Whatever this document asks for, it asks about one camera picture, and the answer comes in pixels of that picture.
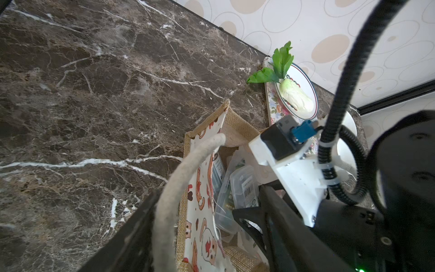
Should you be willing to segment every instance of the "cat print fabric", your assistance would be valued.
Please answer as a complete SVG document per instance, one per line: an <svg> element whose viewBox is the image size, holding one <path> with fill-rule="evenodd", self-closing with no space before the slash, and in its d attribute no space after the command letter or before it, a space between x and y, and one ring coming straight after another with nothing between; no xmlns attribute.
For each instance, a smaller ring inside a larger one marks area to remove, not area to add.
<svg viewBox="0 0 435 272"><path fill-rule="evenodd" d="M226 112L222 113L196 135L195 139L191 139L191 151L201 142L220 132L225 114ZM195 272L232 272L235 269L229 258L225 256L213 219L213 183L211 180L213 157L214 153L202 162L189 181L183 261L188 262Z"/></svg>

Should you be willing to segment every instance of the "wall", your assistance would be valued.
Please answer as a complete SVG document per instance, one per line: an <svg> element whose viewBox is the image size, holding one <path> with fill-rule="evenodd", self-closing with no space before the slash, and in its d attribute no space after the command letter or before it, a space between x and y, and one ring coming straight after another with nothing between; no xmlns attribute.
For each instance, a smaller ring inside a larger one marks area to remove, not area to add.
<svg viewBox="0 0 435 272"><path fill-rule="evenodd" d="M435 92L361 116L368 146L403 117L421 110L435 110Z"/></svg>
<svg viewBox="0 0 435 272"><path fill-rule="evenodd" d="M343 65L378 0L177 0L272 55L292 41L294 63L335 93ZM360 78L359 107L435 79L435 0L411 0L383 33Z"/></svg>

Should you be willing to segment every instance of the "fake vegetable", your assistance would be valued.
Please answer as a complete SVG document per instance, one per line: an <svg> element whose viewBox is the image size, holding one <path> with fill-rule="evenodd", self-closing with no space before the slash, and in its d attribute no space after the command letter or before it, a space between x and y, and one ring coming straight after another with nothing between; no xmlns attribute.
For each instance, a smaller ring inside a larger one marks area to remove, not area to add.
<svg viewBox="0 0 435 272"><path fill-rule="evenodd" d="M314 108L313 100L291 79L286 78L281 82L279 92L297 111L310 112Z"/></svg>
<svg viewBox="0 0 435 272"><path fill-rule="evenodd" d="M280 49L276 48L272 56L273 70L264 67L262 70L253 73L247 83L280 83L278 90L281 96L288 101L295 110L310 112L314 108L314 102L301 88L291 79L286 78L287 71L293 63L294 56L289 53L291 42L288 41Z"/></svg>
<svg viewBox="0 0 435 272"><path fill-rule="evenodd" d="M280 49L275 49L273 53L273 70L269 67L264 67L262 70L253 73L247 80L247 83L264 83L264 82L279 82L279 79L285 79L288 69L293 63L293 58L289 51L291 42L287 42Z"/></svg>

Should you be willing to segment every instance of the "marble countertop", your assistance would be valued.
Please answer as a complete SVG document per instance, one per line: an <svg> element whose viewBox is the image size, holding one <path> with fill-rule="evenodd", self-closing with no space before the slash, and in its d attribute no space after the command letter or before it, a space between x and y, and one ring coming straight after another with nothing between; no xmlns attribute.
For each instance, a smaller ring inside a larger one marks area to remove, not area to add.
<svg viewBox="0 0 435 272"><path fill-rule="evenodd" d="M0 48L1 271L80 268L224 99L268 124L264 85L245 83L265 55L168 0L15 0Z"/></svg>

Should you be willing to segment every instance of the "green leaf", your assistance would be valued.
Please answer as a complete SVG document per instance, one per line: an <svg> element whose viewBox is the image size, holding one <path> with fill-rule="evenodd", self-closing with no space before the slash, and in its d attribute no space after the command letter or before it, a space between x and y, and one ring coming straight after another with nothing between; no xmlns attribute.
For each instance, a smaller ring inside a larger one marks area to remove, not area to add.
<svg viewBox="0 0 435 272"><path fill-rule="evenodd" d="M247 83L279 82L279 78L272 69L264 67L262 70L253 73L246 80Z"/></svg>
<svg viewBox="0 0 435 272"><path fill-rule="evenodd" d="M274 63L274 72L278 76L278 78L285 78L288 69L293 63L294 56L292 56L289 51L292 49L290 46L291 42L288 41L283 47L280 49L275 49L274 54L272 56Z"/></svg>

